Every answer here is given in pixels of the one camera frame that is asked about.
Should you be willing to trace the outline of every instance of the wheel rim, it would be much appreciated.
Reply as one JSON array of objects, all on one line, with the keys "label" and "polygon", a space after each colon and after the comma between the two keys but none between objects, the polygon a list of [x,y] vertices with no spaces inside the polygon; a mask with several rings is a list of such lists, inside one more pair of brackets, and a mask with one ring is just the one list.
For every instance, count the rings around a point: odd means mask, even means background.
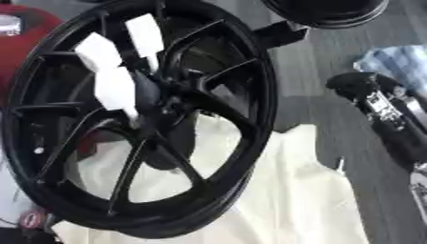
[{"label": "wheel rim", "polygon": [[[37,204],[77,224],[100,229],[138,228],[142,230],[145,228],[151,230],[153,226],[169,228],[168,226],[172,223],[190,219],[197,223],[197,226],[202,227],[206,224],[203,222],[209,221],[206,217],[204,220],[197,220],[197,216],[193,216],[193,213],[211,210],[212,207],[207,208],[207,206],[231,195],[231,191],[236,191],[236,186],[243,187],[243,180],[253,168],[254,162],[269,138],[276,109],[273,68],[266,51],[257,45],[252,32],[226,11],[195,1],[186,2],[185,7],[176,1],[168,3],[166,8],[160,4],[142,2],[117,1],[90,10],[53,32],[32,52],[14,79],[5,109],[3,140],[6,154],[18,183]],[[125,57],[125,65],[128,69],[135,75],[143,73],[143,76],[155,83],[166,97],[164,100],[157,101],[158,103],[150,109],[150,112],[141,109],[141,113],[144,113],[146,118],[142,125],[144,133],[140,132],[142,130],[135,131],[127,126],[127,119],[122,112],[105,112],[84,92],[80,92],[79,95],[85,99],[70,101],[70,91],[81,87],[85,79],[91,80],[87,73],[82,72],[81,82],[70,85],[69,89],[64,88],[66,86],[64,84],[52,86],[43,79],[48,68],[50,72],[55,73],[57,70],[54,71],[53,68],[62,67],[63,69],[63,63],[66,62],[70,62],[74,68],[81,66],[71,50],[85,35],[92,31],[99,31],[111,40],[117,41],[117,36],[123,35],[124,21],[148,12],[156,16],[164,30],[167,28],[165,26],[168,25],[168,20],[172,19],[172,23],[182,17],[191,19],[198,25],[197,28],[184,34],[165,33],[167,49],[162,53],[161,71],[154,76],[144,74],[144,64],[135,58],[132,48],[127,47],[126,41],[120,45],[117,44],[123,51],[121,54]],[[188,74],[190,69],[179,69],[175,64],[181,64],[180,60],[185,52],[195,47],[206,36],[222,36],[227,40],[225,43],[233,44],[234,49],[244,60],[231,65],[224,71],[202,73],[200,76],[198,76],[199,73]],[[232,78],[236,79],[236,75],[247,72],[252,78],[251,83],[245,84],[251,97],[251,106],[248,116],[245,116],[209,91]],[[166,106],[173,103],[172,97],[178,98],[178,102],[174,104],[179,108],[179,112],[176,112],[178,116],[166,119],[162,112],[165,108],[170,108]],[[165,138],[165,131],[172,131],[173,125],[179,124],[178,122],[182,121],[186,115],[200,110],[213,112],[229,119],[242,134],[242,139],[234,153],[208,179],[203,179],[188,160],[171,147],[168,138]],[[53,122],[48,118],[49,116],[53,116]],[[53,128],[60,128],[56,119],[64,116],[74,120],[71,128],[67,130],[65,139],[62,143],[58,143],[56,134],[49,135],[49,133]],[[40,129],[41,132],[39,132],[33,124],[42,124],[44,129]],[[125,171],[121,173],[119,178],[121,183],[117,184],[118,187],[110,201],[86,193],[69,181],[61,181],[63,180],[61,174],[64,172],[63,162],[67,161],[67,157],[75,151],[85,135],[97,130],[116,132],[128,139],[133,145],[132,153],[134,154],[129,158],[136,158],[127,163],[128,173]],[[33,149],[37,147],[40,136],[45,152],[36,155]],[[144,161],[141,159],[144,153],[141,152],[150,152],[154,144],[160,145],[174,155],[176,159],[174,163],[191,179],[195,187],[188,192],[160,201],[138,204],[127,202],[126,191],[123,190],[129,188],[132,175],[140,162]],[[222,213],[229,205],[217,207],[214,212]],[[185,231],[170,231],[169,235],[183,233]]]}]

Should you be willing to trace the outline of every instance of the black bracket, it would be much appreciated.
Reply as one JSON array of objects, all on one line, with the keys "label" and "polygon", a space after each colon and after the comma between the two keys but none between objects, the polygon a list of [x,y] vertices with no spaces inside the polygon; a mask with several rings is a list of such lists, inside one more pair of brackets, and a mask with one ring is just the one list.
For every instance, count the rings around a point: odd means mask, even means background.
[{"label": "black bracket", "polygon": [[308,32],[308,27],[296,29],[286,20],[254,31],[268,50],[304,40]]}]

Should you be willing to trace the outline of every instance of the wheel spoke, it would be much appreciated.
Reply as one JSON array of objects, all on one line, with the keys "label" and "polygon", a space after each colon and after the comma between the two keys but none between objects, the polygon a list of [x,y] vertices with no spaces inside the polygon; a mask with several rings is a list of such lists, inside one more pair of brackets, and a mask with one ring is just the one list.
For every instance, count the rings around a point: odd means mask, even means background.
[{"label": "wheel spoke", "polygon": [[173,163],[184,172],[185,175],[192,181],[193,185],[199,186],[205,182],[200,173],[193,167],[190,160],[187,159],[181,152],[177,151],[176,148],[160,133],[156,136],[159,145],[164,148],[175,160]]},{"label": "wheel spoke", "polygon": [[217,20],[174,41],[165,51],[163,58],[164,64],[162,67],[162,74],[166,75],[168,69],[176,64],[176,56],[178,58],[182,57],[182,52],[187,51],[190,47],[192,47],[196,42],[205,37],[208,33],[222,26],[223,22],[224,20],[222,19]]},{"label": "wheel spoke", "polygon": [[43,183],[63,180],[63,170],[67,159],[75,151],[79,141],[93,132],[97,127],[102,127],[109,122],[112,122],[112,115],[104,109],[96,109],[77,119],[77,122],[71,127],[71,131],[64,141],[53,150],[47,163],[35,177],[35,181]]},{"label": "wheel spoke", "polygon": [[101,22],[101,34],[107,37],[107,16],[109,14],[106,11],[100,11],[98,13],[99,21]]},{"label": "wheel spoke", "polygon": [[66,117],[76,117],[83,106],[81,102],[65,102],[65,103],[48,103],[42,105],[23,105],[15,107],[12,111],[19,115],[26,114],[52,114]]},{"label": "wheel spoke", "polygon": [[257,134],[256,126],[249,118],[216,96],[198,90],[183,91],[183,95],[196,109],[212,112],[230,120],[240,129],[243,137]]},{"label": "wheel spoke", "polygon": [[112,191],[108,215],[114,215],[121,206],[129,202],[129,190],[133,178],[144,162],[145,157],[150,152],[150,143],[151,141],[146,139],[132,148],[125,166],[118,177],[117,183],[115,184],[114,190]]},{"label": "wheel spoke", "polygon": [[166,9],[165,0],[155,1],[155,17],[163,35],[166,34],[164,32],[165,26],[166,26],[165,9]]},{"label": "wheel spoke", "polygon": [[42,56],[43,58],[78,58],[77,54],[74,51],[48,51],[40,54],[40,56]]},{"label": "wheel spoke", "polygon": [[220,71],[216,74],[213,74],[203,80],[203,88],[206,91],[211,91],[219,85],[226,85],[228,82],[231,82],[234,79],[241,77],[242,72],[249,72],[250,68],[252,68],[257,63],[258,59],[253,58],[246,62],[227,68],[224,71]]}]

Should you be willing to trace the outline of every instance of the motorcycle part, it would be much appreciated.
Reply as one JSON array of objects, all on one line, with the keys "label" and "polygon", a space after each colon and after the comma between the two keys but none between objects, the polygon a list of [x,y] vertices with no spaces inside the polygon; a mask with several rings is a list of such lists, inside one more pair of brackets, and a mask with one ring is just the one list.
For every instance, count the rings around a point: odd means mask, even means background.
[{"label": "motorcycle part", "polygon": [[389,0],[262,0],[283,18],[320,29],[362,25],[382,14]]},{"label": "motorcycle part", "polygon": [[[146,13],[155,16],[165,36],[160,70],[154,74],[125,28],[127,20]],[[131,128],[123,112],[106,112],[93,97],[93,75],[73,49],[94,31],[114,41],[137,86],[151,87],[138,90],[136,97],[140,129]],[[275,86],[266,49],[226,11],[198,1],[169,1],[166,6],[113,1],[63,25],[30,54],[5,109],[5,151],[22,189],[58,216],[145,238],[186,234],[219,217],[244,189],[273,129]],[[241,96],[247,108],[239,111],[221,99],[218,87]],[[151,100],[153,93],[147,91],[160,95]],[[188,160],[192,149],[181,152],[171,142],[175,129],[193,123],[199,112],[228,119],[242,136],[227,162],[207,179]],[[79,142],[98,131],[117,133],[132,144],[110,199],[89,194],[65,177],[65,163]],[[192,131],[184,132],[192,137]],[[134,174],[160,149],[193,187],[163,200],[130,202]]]},{"label": "motorcycle part", "polygon": [[368,116],[389,152],[405,166],[427,162],[426,103],[412,91],[392,78],[366,72],[338,75],[328,88]]},{"label": "motorcycle part", "polygon": [[61,20],[42,10],[9,4],[0,4],[0,14],[12,17],[8,22],[0,20],[0,31],[13,34],[0,37],[0,55],[8,60],[0,65],[0,106],[3,106],[14,73],[36,44],[59,26]]}]

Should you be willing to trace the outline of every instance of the red object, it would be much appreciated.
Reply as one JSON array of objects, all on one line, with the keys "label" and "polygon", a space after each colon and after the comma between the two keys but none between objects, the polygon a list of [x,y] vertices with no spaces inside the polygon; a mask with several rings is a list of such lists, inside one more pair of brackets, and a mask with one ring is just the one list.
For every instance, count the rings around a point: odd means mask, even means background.
[{"label": "red object", "polygon": [[28,53],[49,32],[61,24],[52,14],[24,6],[0,4],[0,14],[21,18],[22,32],[15,36],[0,36],[0,106],[5,102],[13,75]]}]

